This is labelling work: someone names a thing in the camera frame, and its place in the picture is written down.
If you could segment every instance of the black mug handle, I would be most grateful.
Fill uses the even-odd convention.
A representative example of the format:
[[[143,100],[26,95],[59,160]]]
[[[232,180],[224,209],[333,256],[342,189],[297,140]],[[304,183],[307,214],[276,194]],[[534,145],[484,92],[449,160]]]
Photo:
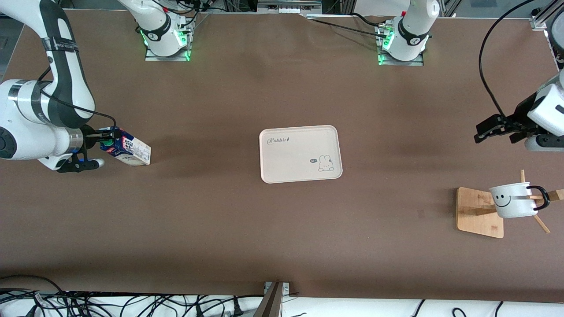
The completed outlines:
[[[530,190],[530,189],[539,190],[540,194],[543,196],[543,200],[544,200],[543,204],[540,205],[537,208],[533,208],[534,211],[545,209],[546,207],[548,207],[548,205],[550,205],[550,198],[548,198],[548,193],[544,188],[542,188],[540,186],[536,186],[536,185],[530,185],[530,186],[527,186],[527,189],[528,190]]]

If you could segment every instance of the white mug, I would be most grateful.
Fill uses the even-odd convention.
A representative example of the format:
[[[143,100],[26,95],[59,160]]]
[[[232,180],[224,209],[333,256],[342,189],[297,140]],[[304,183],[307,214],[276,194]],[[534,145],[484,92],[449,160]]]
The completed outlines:
[[[543,196],[542,206],[537,207],[531,196],[531,189],[539,190]],[[501,185],[490,188],[497,214],[501,218],[517,218],[536,215],[541,209],[550,204],[547,191],[540,186],[530,185],[529,182]]]

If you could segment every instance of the wooden stand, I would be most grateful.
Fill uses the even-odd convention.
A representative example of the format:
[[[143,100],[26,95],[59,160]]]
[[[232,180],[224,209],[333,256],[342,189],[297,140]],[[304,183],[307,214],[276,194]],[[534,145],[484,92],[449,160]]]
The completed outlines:
[[[503,238],[503,218],[497,215],[489,192],[460,187],[456,191],[456,227],[495,238]]]

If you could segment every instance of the table surface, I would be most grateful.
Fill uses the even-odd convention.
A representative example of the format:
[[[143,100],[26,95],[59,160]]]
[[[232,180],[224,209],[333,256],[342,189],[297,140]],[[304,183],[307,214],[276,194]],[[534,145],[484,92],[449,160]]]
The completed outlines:
[[[241,294],[278,279],[302,296],[564,301],[564,206],[540,214],[549,235],[532,218],[506,220],[503,239],[455,227],[457,187],[518,182],[519,169],[564,187],[562,154],[474,144],[495,113],[477,63],[493,20],[439,19],[425,66],[391,67],[370,36],[216,14],[191,62],[166,63],[144,61],[128,12],[67,12],[97,110],[149,144],[152,164],[98,150],[106,166],[80,174],[2,162],[0,273],[77,290]],[[5,79],[46,67],[26,28]],[[507,20],[484,72],[511,113],[557,70],[543,33]],[[312,125],[337,128],[342,177],[265,184],[259,133]]]

